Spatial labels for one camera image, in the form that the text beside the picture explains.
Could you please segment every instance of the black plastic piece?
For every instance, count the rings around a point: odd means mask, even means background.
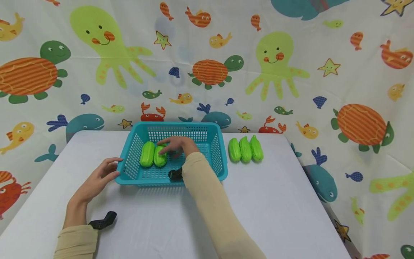
[[[114,211],[108,211],[105,218],[102,220],[93,220],[89,222],[89,225],[91,225],[94,229],[102,230],[110,225],[115,221],[116,218],[116,212]]]
[[[178,170],[171,170],[168,172],[168,177],[172,180],[172,181],[179,181],[183,178],[182,173],[183,172],[183,168],[180,167],[180,169]]]

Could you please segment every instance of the teal plastic basket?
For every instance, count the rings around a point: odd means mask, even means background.
[[[185,162],[182,154],[173,159],[167,156],[167,164],[163,167],[142,167],[140,165],[141,150],[144,143],[154,143],[170,136],[185,136],[194,140],[198,149],[204,154],[214,173],[220,181],[228,174],[227,156],[220,127],[208,122],[139,122],[132,127],[121,153],[123,161],[118,163],[120,175],[115,179],[119,184],[138,186],[177,186],[184,182],[171,181],[168,172],[177,170]]]

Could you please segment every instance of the left hand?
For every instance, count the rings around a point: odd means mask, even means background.
[[[79,187],[72,197],[78,203],[89,203],[94,197],[102,192],[105,186],[113,181],[119,171],[115,171],[122,158],[106,158]]]

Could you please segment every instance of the green octopus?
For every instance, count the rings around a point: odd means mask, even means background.
[[[414,170],[406,175],[374,179],[371,181],[369,191],[373,194],[406,188],[407,191],[401,194],[391,205],[387,218],[394,221],[414,201]]]
[[[299,97],[293,77],[309,78],[309,73],[294,67],[289,67],[289,59],[293,53],[293,39],[289,34],[275,31],[264,36],[257,48],[256,58],[259,61],[262,73],[246,88],[246,94],[251,95],[256,87],[263,83],[260,98],[266,100],[270,81],[273,81],[276,95],[283,98],[282,80],[286,80],[294,97]]]
[[[122,88],[127,88],[119,67],[124,68],[142,84],[144,81],[132,68],[131,61],[151,76],[156,76],[154,71],[137,58],[138,55],[150,56],[152,52],[140,46],[126,47],[116,21],[101,8],[81,6],[75,9],[70,14],[70,25],[79,39],[101,56],[101,63],[96,70],[96,81],[99,84],[105,84],[107,72],[112,68],[118,84]]]

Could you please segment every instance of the green cucumber toy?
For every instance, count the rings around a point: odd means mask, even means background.
[[[142,146],[140,164],[142,167],[150,167],[154,162],[155,144],[151,141]]]
[[[253,137],[250,139],[250,147],[252,149],[252,158],[256,162],[260,162],[263,160],[263,150],[262,146],[260,145],[260,142],[256,138],[256,135],[253,135]]]
[[[229,156],[232,162],[237,163],[240,161],[241,152],[240,152],[240,145],[236,138],[232,138],[229,142]]]
[[[249,162],[252,159],[252,150],[250,148],[249,141],[247,140],[247,136],[243,137],[240,140],[240,152],[241,152],[241,161],[244,163]]]
[[[167,163],[167,153],[159,155],[158,153],[166,147],[167,144],[158,145],[154,152],[154,164],[158,167],[163,167]]]

